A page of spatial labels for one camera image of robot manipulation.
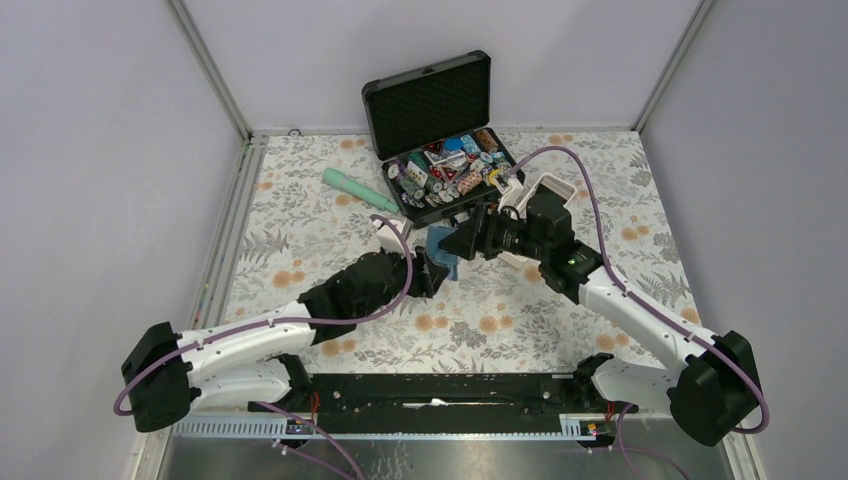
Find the blue leather card holder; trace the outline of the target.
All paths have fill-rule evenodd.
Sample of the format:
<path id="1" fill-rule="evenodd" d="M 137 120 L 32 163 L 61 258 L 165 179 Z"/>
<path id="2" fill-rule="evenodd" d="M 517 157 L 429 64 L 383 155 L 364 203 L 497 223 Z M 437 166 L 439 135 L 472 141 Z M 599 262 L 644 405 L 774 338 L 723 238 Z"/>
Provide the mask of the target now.
<path id="1" fill-rule="evenodd" d="M 453 234 L 456 228 L 449 226 L 430 225 L 426 234 L 426 251 L 429 259 L 437 266 L 448 271 L 447 279 L 458 280 L 459 257 L 449 253 L 440 246 L 440 242 Z"/>

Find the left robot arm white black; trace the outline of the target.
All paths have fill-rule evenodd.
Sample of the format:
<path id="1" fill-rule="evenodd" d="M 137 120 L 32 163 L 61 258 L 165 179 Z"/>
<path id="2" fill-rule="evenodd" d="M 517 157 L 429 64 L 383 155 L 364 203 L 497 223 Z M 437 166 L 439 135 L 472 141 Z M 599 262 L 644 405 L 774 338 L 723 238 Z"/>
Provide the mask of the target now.
<path id="1" fill-rule="evenodd" d="M 155 324 L 120 367 L 125 386 L 113 411 L 148 433 L 204 407 L 277 402 L 299 410 L 311 387 L 283 356 L 343 336 L 391 313 L 407 297 L 431 298 L 453 277 L 453 268 L 422 247 L 379 250 L 248 320 L 182 332 L 169 322 Z"/>

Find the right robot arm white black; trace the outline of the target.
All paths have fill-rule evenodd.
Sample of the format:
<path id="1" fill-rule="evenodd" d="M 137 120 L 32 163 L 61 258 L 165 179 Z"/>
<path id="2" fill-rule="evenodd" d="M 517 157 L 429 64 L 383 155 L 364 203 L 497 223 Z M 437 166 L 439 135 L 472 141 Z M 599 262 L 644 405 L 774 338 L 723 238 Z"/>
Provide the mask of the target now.
<path id="1" fill-rule="evenodd" d="M 693 324 L 633 287 L 577 239 L 565 200 L 546 187 L 530 196 L 523 214 L 475 208 L 439 246 L 465 260 L 510 253 L 538 261 L 551 290 L 612 321 L 659 361 L 646 367 L 610 355 L 590 358 L 592 374 L 573 386 L 583 410 L 631 403 L 670 415 L 690 438 L 715 446 L 764 407 L 750 342 L 735 331 L 719 335 Z"/>

